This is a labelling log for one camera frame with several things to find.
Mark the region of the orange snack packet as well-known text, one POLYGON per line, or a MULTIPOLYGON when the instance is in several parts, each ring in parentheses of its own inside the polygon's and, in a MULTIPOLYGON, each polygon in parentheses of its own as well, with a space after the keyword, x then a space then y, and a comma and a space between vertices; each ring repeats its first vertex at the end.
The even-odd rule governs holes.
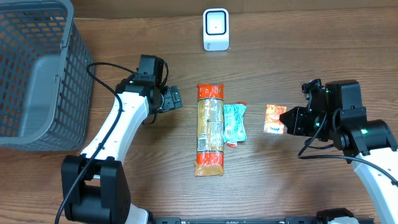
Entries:
POLYGON ((266 105, 264 132, 271 134, 283 134, 284 124, 280 121, 280 115, 287 111, 286 106, 266 105))

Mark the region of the spaghetti pack orange ends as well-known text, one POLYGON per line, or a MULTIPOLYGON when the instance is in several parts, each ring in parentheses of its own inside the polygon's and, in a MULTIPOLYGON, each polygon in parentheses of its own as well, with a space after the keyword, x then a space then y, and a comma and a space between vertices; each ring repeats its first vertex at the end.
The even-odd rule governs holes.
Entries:
POLYGON ((199 84, 195 176, 224 174, 224 85, 199 84))

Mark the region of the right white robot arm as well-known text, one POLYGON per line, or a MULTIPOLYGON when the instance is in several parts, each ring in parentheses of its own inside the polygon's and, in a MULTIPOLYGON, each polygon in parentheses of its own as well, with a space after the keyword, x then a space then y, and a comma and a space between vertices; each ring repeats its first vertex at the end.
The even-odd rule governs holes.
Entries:
POLYGON ((351 164, 382 223, 397 223, 397 141, 383 120, 368 121, 364 107, 295 107, 280 116, 287 132, 333 141, 342 151, 336 159, 351 164))

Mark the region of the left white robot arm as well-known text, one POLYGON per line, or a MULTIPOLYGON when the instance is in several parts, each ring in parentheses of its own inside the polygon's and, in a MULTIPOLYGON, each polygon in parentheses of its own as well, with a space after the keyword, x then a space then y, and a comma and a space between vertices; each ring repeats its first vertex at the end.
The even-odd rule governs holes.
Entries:
POLYGON ((129 82, 94 140, 61 166, 63 202, 56 215, 82 223, 153 223, 152 213, 132 204, 123 164, 139 126, 150 115, 182 107, 177 86, 129 82))

